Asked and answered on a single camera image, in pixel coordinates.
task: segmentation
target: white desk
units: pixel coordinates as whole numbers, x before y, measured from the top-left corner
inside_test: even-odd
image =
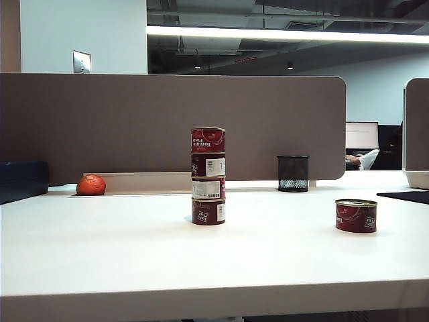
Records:
[[[400,171],[346,172],[307,193],[230,189],[227,222],[211,227],[190,222],[187,194],[53,191],[10,203],[1,207],[1,318],[429,307],[429,205],[375,195],[404,190],[411,189]],[[378,231],[337,230],[334,200],[342,198],[378,201]]]

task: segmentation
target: hand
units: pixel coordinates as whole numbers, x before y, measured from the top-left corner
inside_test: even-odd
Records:
[[[361,164],[361,161],[357,156],[352,156],[350,154],[347,154],[346,159],[350,160],[350,163],[355,165],[355,166],[358,166]]]

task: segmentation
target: can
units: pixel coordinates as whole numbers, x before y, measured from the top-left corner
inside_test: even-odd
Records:
[[[224,176],[225,152],[199,152],[192,156],[192,176]]]
[[[225,176],[192,177],[193,199],[223,199],[225,198]]]
[[[377,203],[361,199],[339,199],[336,203],[336,228],[353,233],[377,231]]]
[[[225,130],[220,127],[191,129],[192,152],[225,152]]]
[[[192,222],[197,225],[219,225],[224,223],[225,199],[193,199]]]

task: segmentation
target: fluorescent light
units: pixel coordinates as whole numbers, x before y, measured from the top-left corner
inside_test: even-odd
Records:
[[[429,44],[429,36],[397,34],[358,34],[351,32],[297,32],[292,30],[261,30],[235,28],[165,27],[149,25],[148,35],[210,38],[247,38],[271,40],[327,40],[335,42],[393,42]]]

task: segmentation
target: mesh pencil holder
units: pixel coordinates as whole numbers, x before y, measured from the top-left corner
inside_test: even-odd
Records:
[[[308,156],[277,156],[279,160],[279,191],[308,191]]]

